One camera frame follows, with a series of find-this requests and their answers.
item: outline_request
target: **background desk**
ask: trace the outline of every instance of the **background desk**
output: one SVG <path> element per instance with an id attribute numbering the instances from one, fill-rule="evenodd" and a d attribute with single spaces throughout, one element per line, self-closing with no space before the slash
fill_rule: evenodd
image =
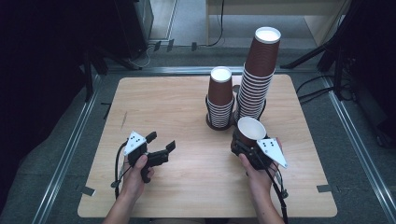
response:
<path id="1" fill-rule="evenodd" d="M 306 24 L 319 46 L 335 31 L 338 20 L 347 11 L 349 3 L 350 0 L 226 0 L 223 14 L 304 15 Z M 206 44 L 209 44 L 210 37 L 210 15 L 221 15 L 221 0 L 206 0 Z"/>
<path id="2" fill-rule="evenodd" d="M 222 132 L 205 123 L 205 96 L 210 77 L 128 77 L 120 81 L 82 195 L 81 217 L 105 217 L 115 202 L 114 163 L 120 145 L 131 131 L 157 139 L 148 145 L 158 151 L 173 140 L 169 162 L 155 167 L 155 176 L 136 203 L 133 217 L 255 217 L 248 182 L 239 159 L 231 152 L 233 127 Z M 239 84 L 240 76 L 233 76 Z M 290 77 L 275 75 L 262 115 L 270 136 L 282 142 L 288 161 L 280 168 L 289 197 L 290 217 L 333 217 L 332 193 L 327 185 L 303 111 Z M 273 201 L 280 212 L 279 201 Z"/>

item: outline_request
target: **forearm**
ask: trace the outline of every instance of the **forearm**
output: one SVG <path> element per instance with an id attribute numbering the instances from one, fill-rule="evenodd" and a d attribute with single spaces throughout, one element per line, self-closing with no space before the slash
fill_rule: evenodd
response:
<path id="1" fill-rule="evenodd" d="M 128 223 L 135 201 L 121 194 L 111 207 L 103 223 Z"/>
<path id="2" fill-rule="evenodd" d="M 260 199 L 255 199 L 253 205 L 260 224 L 284 223 L 283 219 L 276 211 L 270 195 L 264 195 L 261 196 Z"/>

